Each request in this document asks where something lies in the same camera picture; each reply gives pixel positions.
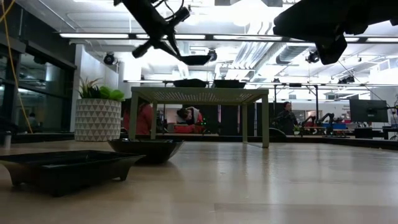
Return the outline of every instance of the geometric patterned planter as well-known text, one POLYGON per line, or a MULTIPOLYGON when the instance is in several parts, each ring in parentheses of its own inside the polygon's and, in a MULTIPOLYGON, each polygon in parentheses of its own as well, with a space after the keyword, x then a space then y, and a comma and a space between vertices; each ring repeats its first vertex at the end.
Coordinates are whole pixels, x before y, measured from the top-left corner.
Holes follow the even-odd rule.
POLYGON ((121 102, 79 99, 76 104, 76 141, 107 141, 120 138, 121 102))

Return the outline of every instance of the ceiling light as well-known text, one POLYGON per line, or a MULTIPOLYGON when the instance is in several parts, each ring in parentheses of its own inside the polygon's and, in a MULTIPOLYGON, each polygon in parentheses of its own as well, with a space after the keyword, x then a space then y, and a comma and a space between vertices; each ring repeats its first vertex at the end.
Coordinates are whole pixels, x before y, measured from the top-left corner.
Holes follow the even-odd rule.
POLYGON ((359 41, 359 37, 346 37, 346 41, 349 43, 359 41))
POLYGON ((125 80, 128 83, 163 83, 163 81, 155 81, 155 80, 125 80))
POLYGON ((394 43, 398 42, 398 38, 393 38, 393 37, 385 37, 385 38, 368 38, 366 40, 367 42, 381 42, 381 43, 394 43))
POLYGON ((70 39, 128 39, 128 34, 79 34, 79 33, 63 33, 63 38, 70 39))
POLYGON ((204 40, 205 35, 190 35, 190 34, 176 34, 175 38, 177 40, 187 39, 187 40, 204 40))
POLYGON ((264 36, 264 35, 215 35, 216 40, 251 40, 251 41, 281 41, 282 37, 279 36, 264 36))
MULTIPOLYGON (((148 40, 149 36, 147 34, 137 34, 136 35, 137 39, 142 39, 142 40, 148 40)), ((177 40, 204 40, 205 35, 190 35, 190 34, 176 34, 175 38, 177 40)))
POLYGON ((146 34, 137 34, 136 37, 137 39, 144 39, 144 40, 149 39, 149 36, 146 34))
POLYGON ((113 0, 73 0, 78 3, 102 3, 102 4, 113 4, 113 0))

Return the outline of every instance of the wall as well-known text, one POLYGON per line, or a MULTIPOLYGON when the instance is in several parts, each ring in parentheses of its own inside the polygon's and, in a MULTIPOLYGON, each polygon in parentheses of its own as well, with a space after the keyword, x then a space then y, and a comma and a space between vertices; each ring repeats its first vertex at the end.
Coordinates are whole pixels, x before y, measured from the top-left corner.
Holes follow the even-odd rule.
MULTIPOLYGON (((118 89, 119 74, 107 67, 103 62, 100 62, 86 50, 84 45, 76 46, 75 64, 78 69, 75 70, 73 76, 73 89, 78 90, 80 86, 80 78, 94 80, 100 78, 99 86, 106 85, 111 89, 118 89)), ((75 131, 75 113, 76 113, 76 100, 79 99, 77 91, 73 91, 72 95, 72 112, 70 120, 70 131, 75 131)))

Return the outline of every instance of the monitor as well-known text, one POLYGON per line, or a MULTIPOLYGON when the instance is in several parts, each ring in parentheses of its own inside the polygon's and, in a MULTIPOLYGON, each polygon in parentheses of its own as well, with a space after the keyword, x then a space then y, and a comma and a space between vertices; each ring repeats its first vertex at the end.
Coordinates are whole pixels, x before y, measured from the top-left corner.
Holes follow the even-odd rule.
POLYGON ((352 122, 388 123, 385 100, 350 100, 349 109, 352 122))

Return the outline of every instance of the black tray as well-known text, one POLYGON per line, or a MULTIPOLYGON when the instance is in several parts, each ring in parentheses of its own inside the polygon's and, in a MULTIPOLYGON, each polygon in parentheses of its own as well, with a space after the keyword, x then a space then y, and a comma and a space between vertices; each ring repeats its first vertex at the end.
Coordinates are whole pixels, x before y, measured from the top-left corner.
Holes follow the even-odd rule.
POLYGON ((108 143, 116 152, 146 155, 137 163, 162 164, 180 150, 183 141, 114 139, 109 140, 108 143))
POLYGON ((175 87, 196 87, 196 88, 205 88, 207 86, 207 82, 204 82, 200 79, 184 79, 184 80, 175 80, 173 82, 175 87))
POLYGON ((144 156, 104 151, 45 152, 0 156, 12 184, 27 183, 59 197, 104 180, 126 180, 130 167, 144 156))
POLYGON ((244 88, 245 82, 239 82, 239 80, 214 80, 212 88, 244 88))

